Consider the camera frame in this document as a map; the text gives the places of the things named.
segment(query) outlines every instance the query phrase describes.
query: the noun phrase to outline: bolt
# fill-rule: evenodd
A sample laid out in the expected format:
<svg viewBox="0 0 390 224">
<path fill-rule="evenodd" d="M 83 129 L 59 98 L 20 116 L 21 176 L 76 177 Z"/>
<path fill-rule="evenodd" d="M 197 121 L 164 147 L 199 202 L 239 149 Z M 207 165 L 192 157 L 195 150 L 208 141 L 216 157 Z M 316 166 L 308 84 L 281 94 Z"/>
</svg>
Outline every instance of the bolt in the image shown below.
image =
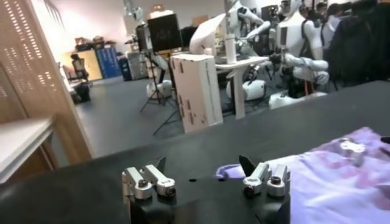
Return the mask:
<svg viewBox="0 0 390 224">
<path fill-rule="evenodd" d="M 271 184 L 279 185 L 282 182 L 280 177 L 272 176 L 271 177 Z"/>
<path fill-rule="evenodd" d="M 138 187 L 146 187 L 147 186 L 147 181 L 145 179 L 141 179 L 138 182 Z"/>
<path fill-rule="evenodd" d="M 255 189 L 252 186 L 245 187 L 244 195 L 248 198 L 253 198 L 255 196 Z"/>
<path fill-rule="evenodd" d="M 176 189 L 174 188 L 169 188 L 166 190 L 166 196 L 167 197 L 175 197 L 176 195 Z"/>
</svg>

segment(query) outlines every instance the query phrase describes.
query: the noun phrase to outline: cardboard box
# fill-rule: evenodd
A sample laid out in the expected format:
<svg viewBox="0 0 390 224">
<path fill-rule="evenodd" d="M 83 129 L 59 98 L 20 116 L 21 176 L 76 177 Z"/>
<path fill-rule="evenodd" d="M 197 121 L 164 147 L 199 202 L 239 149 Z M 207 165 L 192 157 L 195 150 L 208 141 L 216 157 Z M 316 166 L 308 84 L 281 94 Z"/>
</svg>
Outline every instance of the cardboard box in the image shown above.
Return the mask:
<svg viewBox="0 0 390 224">
<path fill-rule="evenodd" d="M 171 57 L 171 64 L 185 132 L 222 124 L 214 57 L 181 54 Z"/>
</svg>

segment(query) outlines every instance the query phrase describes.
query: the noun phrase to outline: white wall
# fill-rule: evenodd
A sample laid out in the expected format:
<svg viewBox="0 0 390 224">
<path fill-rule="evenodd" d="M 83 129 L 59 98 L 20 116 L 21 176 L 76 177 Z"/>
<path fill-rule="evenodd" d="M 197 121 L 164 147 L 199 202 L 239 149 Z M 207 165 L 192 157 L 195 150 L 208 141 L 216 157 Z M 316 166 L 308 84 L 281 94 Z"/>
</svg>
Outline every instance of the white wall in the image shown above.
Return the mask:
<svg viewBox="0 0 390 224">
<path fill-rule="evenodd" d="M 123 0 L 51 0 L 62 16 L 66 32 L 72 38 L 92 39 L 100 35 L 117 42 L 118 51 L 126 51 Z M 191 25 L 195 16 L 215 16 L 224 12 L 223 0 L 134 0 L 134 7 L 147 13 L 155 4 L 173 10 L 181 27 Z"/>
<path fill-rule="evenodd" d="M 56 61 L 60 61 L 61 53 L 74 44 L 67 36 L 59 19 L 57 11 L 47 3 L 47 0 L 31 0 L 35 14 L 39 20 L 45 38 Z"/>
</svg>

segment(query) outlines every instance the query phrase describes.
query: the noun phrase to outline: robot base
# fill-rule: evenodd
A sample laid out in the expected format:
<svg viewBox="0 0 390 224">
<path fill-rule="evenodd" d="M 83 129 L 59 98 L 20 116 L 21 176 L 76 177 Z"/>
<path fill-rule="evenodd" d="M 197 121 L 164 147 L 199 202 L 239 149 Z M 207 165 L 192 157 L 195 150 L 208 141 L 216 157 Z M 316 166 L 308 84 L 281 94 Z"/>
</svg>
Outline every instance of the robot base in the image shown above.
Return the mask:
<svg viewBox="0 0 390 224">
<path fill-rule="evenodd" d="M 172 94 L 172 82 L 170 80 L 164 80 L 162 83 L 157 84 L 157 88 L 165 98 L 171 96 Z M 146 86 L 146 94 L 148 98 L 153 95 L 154 91 L 154 83 L 150 83 Z M 157 99 L 157 94 L 154 94 L 152 99 Z"/>
<path fill-rule="evenodd" d="M 301 102 L 304 100 L 312 99 L 312 98 L 319 97 L 319 96 L 326 96 L 326 95 L 327 95 L 326 93 L 316 92 L 316 93 L 310 94 L 309 96 L 294 99 L 294 98 L 287 96 L 287 91 L 283 91 L 280 93 L 275 93 L 270 97 L 269 107 L 270 107 L 270 109 L 273 110 L 273 109 L 276 109 L 279 107 L 284 107 L 284 106 L 298 103 L 298 102 Z"/>
<path fill-rule="evenodd" d="M 266 82 L 262 80 L 254 80 L 251 84 L 250 82 L 245 82 L 243 84 L 244 89 L 244 100 L 255 100 L 264 97 L 266 94 Z M 227 83 L 226 93 L 229 98 L 232 98 L 230 91 L 230 82 Z"/>
<path fill-rule="evenodd" d="M 268 196 L 266 184 L 254 198 L 243 194 L 243 179 L 176 181 L 174 199 L 152 191 L 148 200 L 130 199 L 130 222 L 142 224 L 290 224 L 290 195 Z"/>
</svg>

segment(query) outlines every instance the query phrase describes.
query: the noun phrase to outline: blue filing cabinet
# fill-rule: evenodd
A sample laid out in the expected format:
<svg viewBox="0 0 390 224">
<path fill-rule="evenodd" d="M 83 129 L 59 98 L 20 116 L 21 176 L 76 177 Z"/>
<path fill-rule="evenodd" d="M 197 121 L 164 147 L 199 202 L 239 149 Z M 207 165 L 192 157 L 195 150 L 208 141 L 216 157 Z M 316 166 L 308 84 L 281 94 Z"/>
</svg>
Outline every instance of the blue filing cabinet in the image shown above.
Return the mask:
<svg viewBox="0 0 390 224">
<path fill-rule="evenodd" d="M 122 75 L 114 48 L 98 49 L 96 55 L 104 79 Z"/>
</svg>

